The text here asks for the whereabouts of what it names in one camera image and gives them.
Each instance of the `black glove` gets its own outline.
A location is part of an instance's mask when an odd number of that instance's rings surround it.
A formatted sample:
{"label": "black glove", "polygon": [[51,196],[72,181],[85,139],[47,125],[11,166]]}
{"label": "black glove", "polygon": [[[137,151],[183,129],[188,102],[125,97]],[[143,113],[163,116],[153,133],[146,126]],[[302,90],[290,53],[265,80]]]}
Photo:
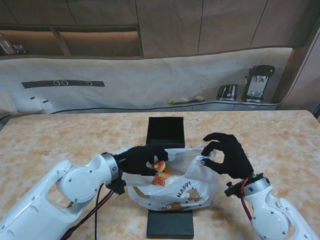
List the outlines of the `black glove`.
{"label": "black glove", "polygon": [[159,161],[167,161],[168,153],[161,147],[154,145],[135,146],[119,155],[117,158],[125,159],[120,162],[122,171],[128,174],[140,174],[142,176],[155,176],[158,172],[147,167],[147,162],[155,163],[154,157]]}
{"label": "black glove", "polygon": [[234,135],[214,132],[203,139],[210,142],[202,151],[201,155],[209,156],[214,149],[224,153],[223,163],[211,161],[209,158],[201,160],[204,166],[211,168],[218,174],[228,174],[233,179],[245,179],[254,172],[241,144]]}

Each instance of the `table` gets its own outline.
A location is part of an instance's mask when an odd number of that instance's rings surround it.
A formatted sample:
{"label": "table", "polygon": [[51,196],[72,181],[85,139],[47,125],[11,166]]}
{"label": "table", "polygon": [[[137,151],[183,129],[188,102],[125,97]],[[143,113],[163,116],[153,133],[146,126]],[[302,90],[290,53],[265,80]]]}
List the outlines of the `table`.
{"label": "table", "polygon": [[[186,147],[205,146],[202,138],[212,132],[234,134],[255,172],[270,179],[273,194],[291,201],[320,236],[320,123],[304,110],[55,114],[11,119],[0,131],[0,216],[59,161],[84,165],[95,154],[144,144],[148,117],[160,116],[184,117]],[[223,160],[220,152],[216,160]],[[230,180],[227,175],[219,176],[219,191],[211,206],[193,211],[195,240],[255,238],[240,200],[224,194]],[[56,190],[50,197],[67,204]],[[98,239],[145,239],[147,213],[127,193],[114,194],[98,212]],[[70,239],[94,239],[94,217]]]}

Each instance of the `red cable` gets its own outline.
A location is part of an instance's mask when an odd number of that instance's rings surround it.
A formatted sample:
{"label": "red cable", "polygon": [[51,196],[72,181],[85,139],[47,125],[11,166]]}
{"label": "red cable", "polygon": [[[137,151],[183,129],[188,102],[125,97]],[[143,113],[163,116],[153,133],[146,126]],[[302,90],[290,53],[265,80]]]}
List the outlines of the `red cable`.
{"label": "red cable", "polygon": [[244,208],[244,211],[245,211],[245,213],[246,213],[249,221],[251,221],[252,217],[251,217],[251,214],[250,214],[250,212],[249,212],[249,210],[248,210],[248,208],[247,208],[247,205],[246,205],[246,203],[245,203],[245,197],[244,197],[244,188],[245,188],[245,185],[246,185],[246,183],[247,183],[248,181],[249,181],[249,178],[248,178],[248,177],[243,181],[243,183],[242,183],[242,185],[241,185],[240,193],[242,194],[242,197],[241,197],[242,206],[243,206],[243,208]]}

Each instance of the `wall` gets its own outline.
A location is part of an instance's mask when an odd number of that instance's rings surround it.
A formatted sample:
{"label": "wall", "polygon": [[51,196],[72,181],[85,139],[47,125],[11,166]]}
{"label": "wall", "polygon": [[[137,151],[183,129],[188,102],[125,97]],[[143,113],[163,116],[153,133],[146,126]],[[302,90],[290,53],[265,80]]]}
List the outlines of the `wall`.
{"label": "wall", "polygon": [[279,110],[316,111],[320,104],[320,29]]}
{"label": "wall", "polygon": [[[143,60],[26,58],[0,61],[0,89],[8,91],[21,113],[70,108],[152,108],[167,99],[215,100],[224,84],[238,84],[253,65],[273,65],[266,91],[269,102],[291,55],[291,48],[263,48],[215,55]],[[97,86],[50,86],[25,89],[22,82],[103,81]]]}

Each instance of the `black platform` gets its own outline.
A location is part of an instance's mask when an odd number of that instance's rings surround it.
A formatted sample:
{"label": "black platform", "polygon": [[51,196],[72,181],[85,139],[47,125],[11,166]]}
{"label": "black platform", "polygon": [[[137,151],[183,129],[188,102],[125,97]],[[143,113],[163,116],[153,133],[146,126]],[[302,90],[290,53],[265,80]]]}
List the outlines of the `black platform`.
{"label": "black platform", "polygon": [[193,239],[192,210],[178,212],[149,210],[146,237],[148,239]]}

